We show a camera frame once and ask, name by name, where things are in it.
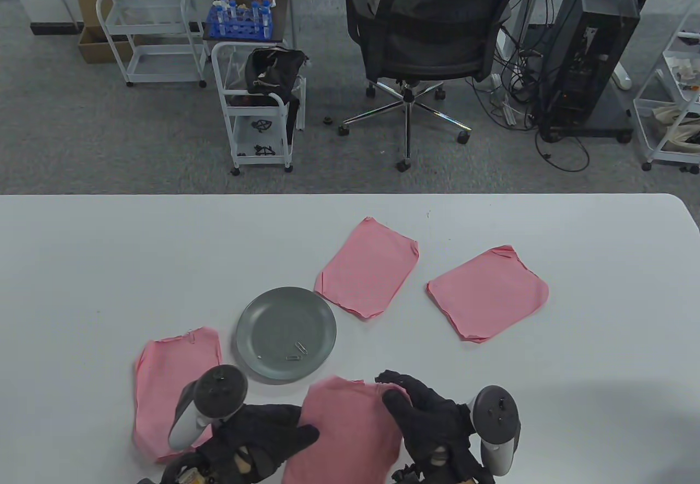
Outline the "person's left hand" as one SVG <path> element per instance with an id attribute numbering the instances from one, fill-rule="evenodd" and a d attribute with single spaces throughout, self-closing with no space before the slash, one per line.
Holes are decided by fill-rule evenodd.
<path id="1" fill-rule="evenodd" d="M 295 405 L 243 405 L 227 421 L 213 423 L 210 439 L 170 462 L 160 482 L 182 482 L 190 469 L 204 482 L 262 482 L 318 441 L 317 427 L 300 425 L 300 417 Z"/>

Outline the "person's right hand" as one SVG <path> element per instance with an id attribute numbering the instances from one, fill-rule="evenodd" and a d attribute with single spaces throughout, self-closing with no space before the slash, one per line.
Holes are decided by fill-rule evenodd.
<path id="1" fill-rule="evenodd" d="M 415 377 L 391 370 L 380 372 L 375 382 L 401 387 L 385 391 L 382 401 L 423 482 L 495 482 L 470 450 L 470 436 L 476 431 L 465 404 L 445 399 Z"/>

